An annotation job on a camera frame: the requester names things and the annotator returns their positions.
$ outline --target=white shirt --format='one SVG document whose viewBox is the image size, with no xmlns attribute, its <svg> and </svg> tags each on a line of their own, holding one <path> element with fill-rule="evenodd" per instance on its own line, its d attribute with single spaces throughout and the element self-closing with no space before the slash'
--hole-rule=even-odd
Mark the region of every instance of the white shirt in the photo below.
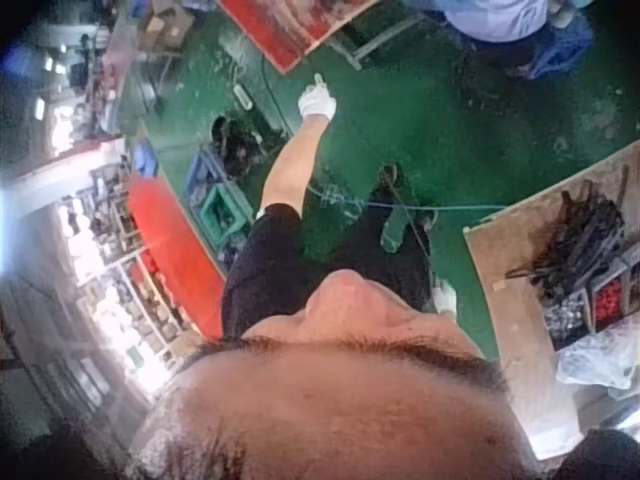
<svg viewBox="0 0 640 480">
<path fill-rule="evenodd" d="M 484 42 L 514 42 L 547 21 L 548 0 L 469 0 L 465 11 L 445 11 L 456 29 Z"/>
</svg>

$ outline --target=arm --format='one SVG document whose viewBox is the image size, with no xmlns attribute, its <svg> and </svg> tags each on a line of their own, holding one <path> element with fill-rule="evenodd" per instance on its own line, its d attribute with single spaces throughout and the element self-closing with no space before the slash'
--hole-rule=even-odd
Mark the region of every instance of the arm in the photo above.
<svg viewBox="0 0 640 480">
<path fill-rule="evenodd" d="M 260 209 L 276 203 L 291 205 L 302 217 L 302 206 L 311 180 L 322 134 L 329 126 L 323 115 L 311 115 L 282 149 L 271 168 L 262 192 Z"/>
<path fill-rule="evenodd" d="M 323 133 L 336 112 L 336 101 L 326 84 L 316 79 L 298 102 L 303 122 L 300 130 L 282 149 L 262 192 L 261 211 L 283 203 L 290 205 L 302 217 L 307 186 L 313 174 L 316 152 Z"/>
</svg>

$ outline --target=nose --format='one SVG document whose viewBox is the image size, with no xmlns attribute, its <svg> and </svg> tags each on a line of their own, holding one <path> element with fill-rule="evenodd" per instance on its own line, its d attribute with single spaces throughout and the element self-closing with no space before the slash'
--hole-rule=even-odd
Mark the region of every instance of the nose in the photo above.
<svg viewBox="0 0 640 480">
<path fill-rule="evenodd" d="M 352 270 L 329 275 L 305 308 L 300 333 L 307 340 L 362 336 L 390 326 L 390 302 Z"/>
</svg>

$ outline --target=green crate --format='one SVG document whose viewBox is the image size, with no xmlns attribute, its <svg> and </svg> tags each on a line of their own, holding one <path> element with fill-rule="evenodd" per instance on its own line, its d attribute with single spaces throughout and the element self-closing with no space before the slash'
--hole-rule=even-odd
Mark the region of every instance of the green crate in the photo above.
<svg viewBox="0 0 640 480">
<path fill-rule="evenodd" d="M 214 185 L 198 214 L 215 248 L 222 247 L 229 236 L 247 223 L 247 217 L 225 185 Z"/>
</svg>

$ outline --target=wrist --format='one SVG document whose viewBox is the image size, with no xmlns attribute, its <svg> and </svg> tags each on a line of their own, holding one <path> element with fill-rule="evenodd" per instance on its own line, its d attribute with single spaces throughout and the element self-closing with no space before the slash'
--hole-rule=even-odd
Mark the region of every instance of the wrist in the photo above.
<svg viewBox="0 0 640 480">
<path fill-rule="evenodd" d="M 330 120 L 325 115 L 322 115 L 322 114 L 307 115 L 302 121 L 302 126 L 317 128 L 317 129 L 321 129 L 322 131 L 325 131 L 329 126 L 329 122 Z"/>
</svg>

